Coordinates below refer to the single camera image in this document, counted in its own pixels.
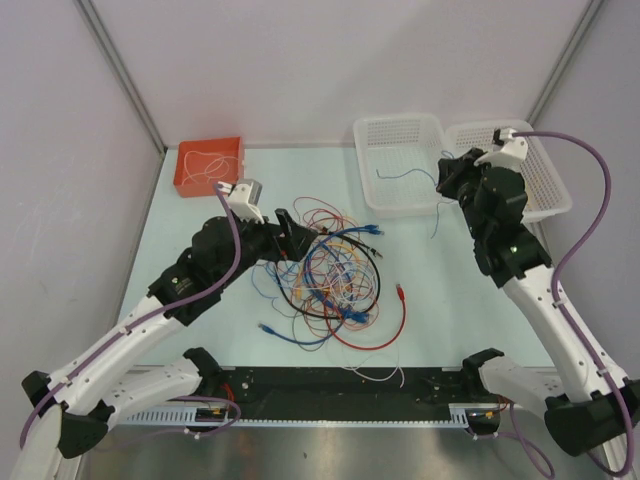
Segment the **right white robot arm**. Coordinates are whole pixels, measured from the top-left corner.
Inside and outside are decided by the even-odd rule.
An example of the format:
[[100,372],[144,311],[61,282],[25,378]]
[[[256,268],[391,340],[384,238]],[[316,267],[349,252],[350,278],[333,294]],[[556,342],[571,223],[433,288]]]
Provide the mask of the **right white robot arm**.
[[496,349],[467,357],[463,393],[473,401],[503,396],[541,418],[556,444],[579,456],[631,432],[639,421],[639,383],[598,345],[575,308],[553,285],[551,258],[525,227],[528,198],[520,172],[483,161],[473,148],[438,162],[437,191],[460,206],[481,273],[519,308],[551,358],[552,380]]

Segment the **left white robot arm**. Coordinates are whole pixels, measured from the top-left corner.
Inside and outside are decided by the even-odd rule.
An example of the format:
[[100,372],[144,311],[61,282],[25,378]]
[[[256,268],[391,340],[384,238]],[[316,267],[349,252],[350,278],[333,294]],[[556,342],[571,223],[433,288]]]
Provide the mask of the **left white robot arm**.
[[214,397],[222,369],[202,347],[158,370],[129,370],[218,303],[224,289],[256,263],[305,258],[317,232],[284,209],[276,217],[275,224],[235,213],[209,219],[131,313],[84,354],[52,373],[25,377],[22,387],[34,410],[20,436],[12,478],[51,479],[62,459],[93,449],[120,420],[175,398]]

